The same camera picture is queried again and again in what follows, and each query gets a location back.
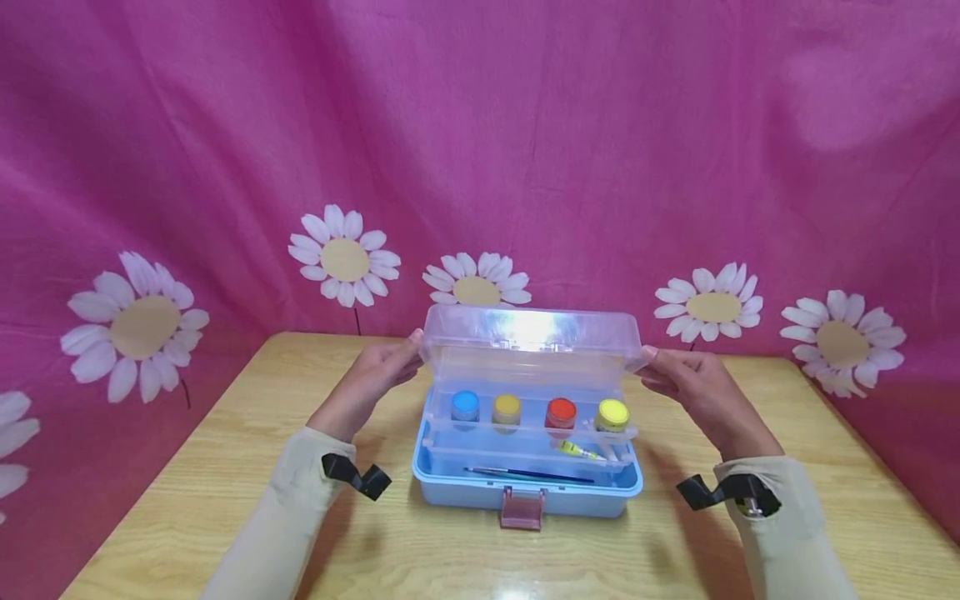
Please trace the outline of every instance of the hand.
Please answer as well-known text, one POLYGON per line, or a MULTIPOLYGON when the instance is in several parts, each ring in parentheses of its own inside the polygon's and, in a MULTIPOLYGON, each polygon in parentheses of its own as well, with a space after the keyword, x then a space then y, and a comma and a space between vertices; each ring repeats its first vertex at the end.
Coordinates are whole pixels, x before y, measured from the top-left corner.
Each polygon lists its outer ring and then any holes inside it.
POLYGON ((647 389, 680 402, 724 461, 782 456, 783 448, 715 354, 643 347, 647 389))
POLYGON ((363 348, 330 396, 326 397, 306 426, 328 436, 351 442, 370 418, 376 403, 394 386, 410 381, 423 366, 416 329, 399 344, 363 348))

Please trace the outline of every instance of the blue paint jar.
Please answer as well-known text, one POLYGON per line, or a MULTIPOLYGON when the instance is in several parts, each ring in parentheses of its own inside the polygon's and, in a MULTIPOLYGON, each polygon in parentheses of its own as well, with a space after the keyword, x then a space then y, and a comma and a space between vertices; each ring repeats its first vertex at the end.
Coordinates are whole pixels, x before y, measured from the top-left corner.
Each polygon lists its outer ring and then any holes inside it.
MULTIPOLYGON (((450 403, 450 419, 479 422, 480 421, 480 398, 470 390, 463 390, 453 395, 450 403)), ((469 431, 472 425, 454 425, 461 431, 469 431)))

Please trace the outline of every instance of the flower center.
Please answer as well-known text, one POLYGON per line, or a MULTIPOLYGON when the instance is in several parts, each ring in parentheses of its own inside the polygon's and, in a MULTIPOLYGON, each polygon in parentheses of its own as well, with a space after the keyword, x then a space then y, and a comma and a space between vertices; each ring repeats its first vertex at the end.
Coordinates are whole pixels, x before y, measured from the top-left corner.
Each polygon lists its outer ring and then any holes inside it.
POLYGON ((453 297, 461 304, 473 306, 497 306, 500 291, 486 279, 478 276, 464 277, 453 285, 453 297))
POLYGON ((740 316, 740 300, 720 292, 699 294, 686 301, 686 312, 704 323, 729 323, 740 316))
POLYGON ((320 265, 338 281, 357 281, 367 274, 370 257, 357 242, 337 238, 320 251, 320 265))
POLYGON ((827 321, 817 329, 817 348, 835 369, 848 369, 867 360, 870 343, 843 321, 827 321))
POLYGON ((133 360, 150 358, 180 326, 180 310, 169 298, 147 296, 120 311, 110 324, 110 340, 133 360))

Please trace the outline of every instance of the pink latch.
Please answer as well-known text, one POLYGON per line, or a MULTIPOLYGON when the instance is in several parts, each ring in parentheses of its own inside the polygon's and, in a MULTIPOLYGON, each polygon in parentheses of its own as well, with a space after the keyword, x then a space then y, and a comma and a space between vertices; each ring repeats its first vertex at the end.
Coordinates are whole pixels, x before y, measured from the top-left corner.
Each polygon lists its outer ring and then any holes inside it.
POLYGON ((500 509, 500 528, 539 531, 545 495, 546 492, 540 490, 536 497, 514 496, 510 486, 504 488, 503 507, 500 509))

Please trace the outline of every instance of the clear plastic lid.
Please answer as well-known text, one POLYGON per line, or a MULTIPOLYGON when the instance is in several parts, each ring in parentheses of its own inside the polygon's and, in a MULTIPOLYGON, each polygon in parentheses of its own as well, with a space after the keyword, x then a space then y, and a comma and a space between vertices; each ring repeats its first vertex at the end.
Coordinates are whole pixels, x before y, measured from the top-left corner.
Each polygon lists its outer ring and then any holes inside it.
POLYGON ((636 319, 625 313, 430 307, 420 354, 434 379, 618 388, 644 365, 636 319))

